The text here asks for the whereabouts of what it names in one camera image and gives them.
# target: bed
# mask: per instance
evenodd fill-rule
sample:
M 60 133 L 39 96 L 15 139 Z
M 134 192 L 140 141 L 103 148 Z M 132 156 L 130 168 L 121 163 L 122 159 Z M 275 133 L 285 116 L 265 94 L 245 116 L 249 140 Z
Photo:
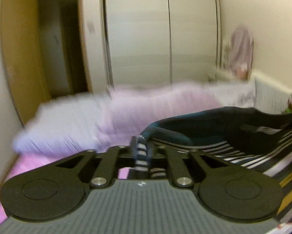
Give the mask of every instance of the bed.
M 263 79 L 230 81 L 143 90 L 121 86 L 108 94 L 79 94 L 43 104 L 15 137 L 13 148 L 20 156 L 7 179 L 85 149 L 104 152 L 114 145 L 128 145 L 131 136 L 159 119 L 222 106 L 256 107 L 276 114 L 285 111 L 292 99 L 290 91 Z M 127 173 L 125 168 L 119 177 L 126 178 Z M 0 204 L 0 223 L 5 218 Z

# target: yellow stripe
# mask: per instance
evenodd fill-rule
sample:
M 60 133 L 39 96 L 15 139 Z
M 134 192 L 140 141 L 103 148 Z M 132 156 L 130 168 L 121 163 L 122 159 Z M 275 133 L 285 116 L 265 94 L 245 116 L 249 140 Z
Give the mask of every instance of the yellow stripe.
M 285 177 L 279 184 L 281 187 L 286 186 L 292 180 L 292 173 Z
M 288 193 L 288 195 L 283 199 L 280 208 L 278 210 L 278 214 L 283 211 L 290 203 L 292 202 L 292 190 L 290 191 L 290 193 Z

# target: open door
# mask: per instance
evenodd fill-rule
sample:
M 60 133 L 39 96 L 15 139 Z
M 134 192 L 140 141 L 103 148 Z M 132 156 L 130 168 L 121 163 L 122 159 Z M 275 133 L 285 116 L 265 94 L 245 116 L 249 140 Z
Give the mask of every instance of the open door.
M 37 0 L 1 0 L 3 61 L 23 124 L 51 99 L 42 69 Z

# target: white headboard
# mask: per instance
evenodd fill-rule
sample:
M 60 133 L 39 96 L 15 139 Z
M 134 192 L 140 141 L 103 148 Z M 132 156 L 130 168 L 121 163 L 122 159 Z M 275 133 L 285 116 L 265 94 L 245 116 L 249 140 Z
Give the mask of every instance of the white headboard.
M 208 72 L 208 78 L 211 81 L 236 81 L 238 80 L 234 75 L 229 73 L 226 70 L 219 69 L 219 68 L 211 68 Z M 253 69 L 251 72 L 250 79 L 257 79 L 259 81 L 265 82 L 266 84 L 272 86 L 273 88 L 279 89 L 281 91 L 292 93 L 292 89 L 285 84 L 277 81 L 276 79 L 272 78 L 271 76 L 266 75 L 265 73 Z

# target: sliding wardrobe door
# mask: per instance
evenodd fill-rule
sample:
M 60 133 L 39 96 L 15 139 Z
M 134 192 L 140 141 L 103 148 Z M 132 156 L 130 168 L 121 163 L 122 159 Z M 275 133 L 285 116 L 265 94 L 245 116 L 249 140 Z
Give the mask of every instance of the sliding wardrobe door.
M 216 0 L 169 0 L 172 82 L 207 81 L 209 66 L 216 66 Z
M 170 82 L 168 0 L 105 0 L 114 85 Z

